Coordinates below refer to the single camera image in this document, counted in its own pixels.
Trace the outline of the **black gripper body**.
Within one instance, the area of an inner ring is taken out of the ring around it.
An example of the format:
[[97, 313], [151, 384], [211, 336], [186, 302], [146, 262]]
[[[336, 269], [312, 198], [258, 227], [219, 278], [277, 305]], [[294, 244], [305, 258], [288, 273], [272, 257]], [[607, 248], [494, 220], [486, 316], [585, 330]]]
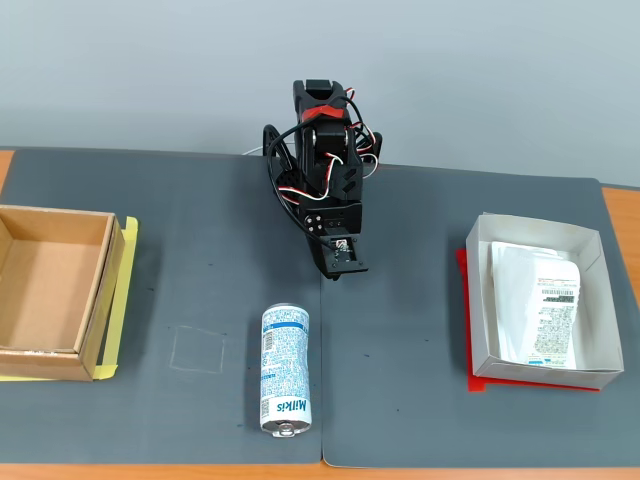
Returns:
[[362, 202], [328, 197], [322, 201], [303, 199], [298, 217], [305, 230], [319, 237], [335, 234], [361, 233]]

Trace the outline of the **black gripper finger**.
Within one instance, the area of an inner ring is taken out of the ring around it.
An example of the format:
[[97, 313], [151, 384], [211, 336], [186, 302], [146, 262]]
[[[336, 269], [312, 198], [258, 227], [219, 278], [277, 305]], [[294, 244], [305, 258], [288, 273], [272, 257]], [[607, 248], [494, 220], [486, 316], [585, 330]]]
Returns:
[[338, 267], [336, 240], [331, 236], [319, 236], [307, 231], [308, 245], [313, 261], [326, 279], [337, 281], [342, 271]]

